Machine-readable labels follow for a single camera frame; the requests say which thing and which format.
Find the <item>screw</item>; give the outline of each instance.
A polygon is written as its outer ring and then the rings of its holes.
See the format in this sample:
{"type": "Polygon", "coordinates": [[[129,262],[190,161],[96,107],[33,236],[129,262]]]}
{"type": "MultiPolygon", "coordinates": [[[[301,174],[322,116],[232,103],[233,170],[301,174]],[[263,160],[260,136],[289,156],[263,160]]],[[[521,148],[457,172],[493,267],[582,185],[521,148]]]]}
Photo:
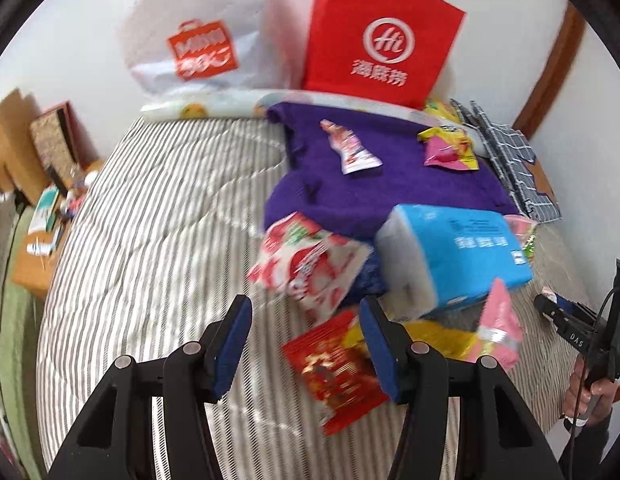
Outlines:
{"type": "Polygon", "coordinates": [[[494,357],[492,357],[491,355],[484,355],[483,357],[481,357],[480,363],[486,368],[496,368],[497,364],[496,359],[494,359],[494,357]]]}
{"type": "Polygon", "coordinates": [[[198,354],[200,349],[201,345],[196,341],[190,341],[189,343],[183,345],[183,353],[187,355],[198,354]]]}
{"type": "Polygon", "coordinates": [[[114,365],[120,370],[122,370],[123,368],[129,367],[131,362],[132,357],[130,357],[129,355],[120,355],[115,359],[114,365]]]}
{"type": "Polygon", "coordinates": [[[429,352],[429,345],[427,343],[423,343],[423,341],[412,343],[410,348],[415,354],[427,354],[429,352]]]}

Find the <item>blue gripper pad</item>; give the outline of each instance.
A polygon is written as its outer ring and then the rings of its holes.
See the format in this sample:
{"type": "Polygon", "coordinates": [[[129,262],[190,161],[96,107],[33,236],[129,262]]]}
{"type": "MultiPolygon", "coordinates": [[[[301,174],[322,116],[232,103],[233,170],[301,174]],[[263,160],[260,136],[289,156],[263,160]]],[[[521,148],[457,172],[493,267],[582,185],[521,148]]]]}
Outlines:
{"type": "Polygon", "coordinates": [[[359,311],[361,331],[363,332],[363,337],[365,337],[365,343],[370,352],[372,364],[375,366],[376,376],[379,379],[379,383],[381,383],[381,389],[392,399],[392,402],[399,402],[399,363],[394,358],[388,340],[381,330],[379,321],[375,314],[373,314],[368,301],[367,298],[361,300],[361,308],[359,311]]]}
{"type": "Polygon", "coordinates": [[[211,349],[216,350],[213,390],[218,399],[232,386],[251,326],[252,302],[247,296],[237,296],[210,345],[211,349]]]}

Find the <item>green cloth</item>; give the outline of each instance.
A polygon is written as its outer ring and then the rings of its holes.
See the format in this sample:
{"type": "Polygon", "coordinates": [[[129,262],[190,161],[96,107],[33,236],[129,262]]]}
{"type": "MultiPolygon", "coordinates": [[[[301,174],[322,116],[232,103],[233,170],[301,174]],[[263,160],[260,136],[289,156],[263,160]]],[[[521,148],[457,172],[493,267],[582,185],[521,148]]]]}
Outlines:
{"type": "Polygon", "coordinates": [[[28,232],[33,209],[17,225],[4,284],[0,330],[0,382],[5,413],[17,452],[30,480],[45,477],[36,404],[36,359],[43,304],[15,285],[12,270],[28,232]]]}

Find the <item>black cable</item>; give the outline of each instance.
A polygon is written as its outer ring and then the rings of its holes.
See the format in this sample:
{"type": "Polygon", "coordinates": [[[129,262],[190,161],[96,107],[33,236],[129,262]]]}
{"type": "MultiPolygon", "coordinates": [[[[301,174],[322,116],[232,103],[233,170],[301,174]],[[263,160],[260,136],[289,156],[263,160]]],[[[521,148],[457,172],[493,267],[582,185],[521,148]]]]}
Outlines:
{"type": "Polygon", "coordinates": [[[603,304],[601,305],[598,314],[596,315],[596,320],[594,321],[593,330],[594,333],[592,335],[592,342],[590,343],[589,348],[587,349],[586,358],[583,361],[583,371],[581,371],[581,378],[578,383],[578,393],[576,394],[576,406],[574,406],[574,415],[572,417],[572,428],[570,430],[570,455],[568,457],[568,480],[572,480],[572,466],[574,462],[574,439],[576,438],[576,418],[578,417],[578,407],[581,402],[581,392],[583,391],[583,384],[586,380],[586,372],[587,372],[587,362],[592,358],[592,352],[598,343],[598,332],[596,329],[601,321],[601,316],[603,315],[603,310],[605,310],[605,306],[607,302],[610,301],[610,298],[615,292],[620,292],[620,287],[613,288],[607,293],[607,296],[603,300],[603,304]]]}

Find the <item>yellow snack bag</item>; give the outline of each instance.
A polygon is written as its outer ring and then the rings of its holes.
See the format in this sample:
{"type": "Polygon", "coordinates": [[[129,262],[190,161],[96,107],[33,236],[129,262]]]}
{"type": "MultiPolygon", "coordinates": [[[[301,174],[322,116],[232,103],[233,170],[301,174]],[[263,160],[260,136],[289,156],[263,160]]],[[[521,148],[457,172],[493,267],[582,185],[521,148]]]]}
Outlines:
{"type": "MultiPolygon", "coordinates": [[[[462,360],[476,341],[473,332],[445,328],[435,321],[417,319],[401,324],[413,341],[424,341],[449,359],[462,360]]],[[[358,317],[347,330],[342,345],[344,348],[354,348],[369,357],[358,317]]]]}
{"type": "Polygon", "coordinates": [[[472,152],[472,139],[462,128],[437,126],[417,136],[426,142],[425,166],[442,166],[450,170],[478,170],[478,161],[472,152]]]}
{"type": "Polygon", "coordinates": [[[444,103],[434,97],[428,97],[426,99],[426,105],[423,108],[423,111],[427,114],[433,115],[434,117],[440,117],[441,119],[446,119],[447,121],[461,124],[461,120],[456,114],[456,110],[448,103],[444,103]]]}

